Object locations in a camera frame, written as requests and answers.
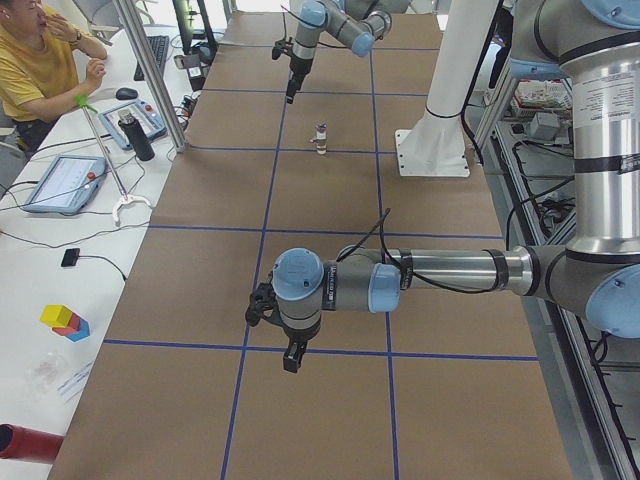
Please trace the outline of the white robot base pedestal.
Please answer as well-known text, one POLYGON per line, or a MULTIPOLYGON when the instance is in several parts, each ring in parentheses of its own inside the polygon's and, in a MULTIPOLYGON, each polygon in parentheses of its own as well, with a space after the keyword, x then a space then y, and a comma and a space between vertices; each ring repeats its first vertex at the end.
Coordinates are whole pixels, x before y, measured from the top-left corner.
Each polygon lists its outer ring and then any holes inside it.
POLYGON ((455 0, 441 41, 425 112, 410 130, 398 130, 396 153, 404 177, 466 178, 462 119, 483 49, 493 33, 498 1, 455 0))

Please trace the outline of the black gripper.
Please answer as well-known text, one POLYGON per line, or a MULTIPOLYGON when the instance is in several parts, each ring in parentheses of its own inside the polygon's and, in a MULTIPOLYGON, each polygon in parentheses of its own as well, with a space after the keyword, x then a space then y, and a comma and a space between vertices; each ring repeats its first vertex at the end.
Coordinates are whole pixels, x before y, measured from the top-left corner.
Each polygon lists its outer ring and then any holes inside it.
POLYGON ((277 40, 272 48, 272 59, 278 60, 282 55, 290 58, 289 69, 291 72, 286 88, 286 103, 292 104, 295 94, 301 89, 305 77, 312 67, 312 49, 301 45, 292 37, 277 40))
POLYGON ((283 369, 298 371, 307 350, 308 341, 320 330, 321 310, 308 299, 290 301, 280 298, 270 283, 260 283, 250 294, 245 321, 255 327, 261 320, 280 327, 289 338, 283 354, 283 369))

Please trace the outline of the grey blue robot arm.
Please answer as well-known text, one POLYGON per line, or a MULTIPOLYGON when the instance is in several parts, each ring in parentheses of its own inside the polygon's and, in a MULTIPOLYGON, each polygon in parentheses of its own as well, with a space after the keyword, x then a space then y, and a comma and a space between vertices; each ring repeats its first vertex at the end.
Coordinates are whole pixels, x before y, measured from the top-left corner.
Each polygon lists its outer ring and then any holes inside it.
POLYGON ((293 37, 284 36, 274 43, 272 59, 281 55, 290 58, 290 76, 285 98, 288 104, 294 102, 306 76, 311 72, 320 35, 325 32, 358 57, 364 57, 375 42, 391 29, 391 14, 373 1, 370 6, 358 12, 350 8, 347 1, 305 1, 298 15, 297 30, 293 37))
MULTIPOLYGON (((395 17, 382 44, 357 58, 336 42, 319 50, 316 71, 294 104, 284 82, 268 86, 264 67, 251 79, 260 104, 279 116, 262 225, 256 230, 256 271, 266 273, 285 249, 305 247, 333 257, 350 248, 375 216, 391 214, 386 240, 400 249, 462 249, 487 257, 502 244, 484 169, 459 159, 459 177, 407 174, 392 146, 401 124, 417 116, 419 86, 432 100, 467 93, 487 33, 473 13, 463 30, 441 33, 419 16, 395 17)), ((393 376, 424 367, 460 371, 532 363, 520 303, 488 284, 455 283, 453 264, 422 271, 392 313, 327 313, 311 351, 312 367, 386 362, 393 376)))

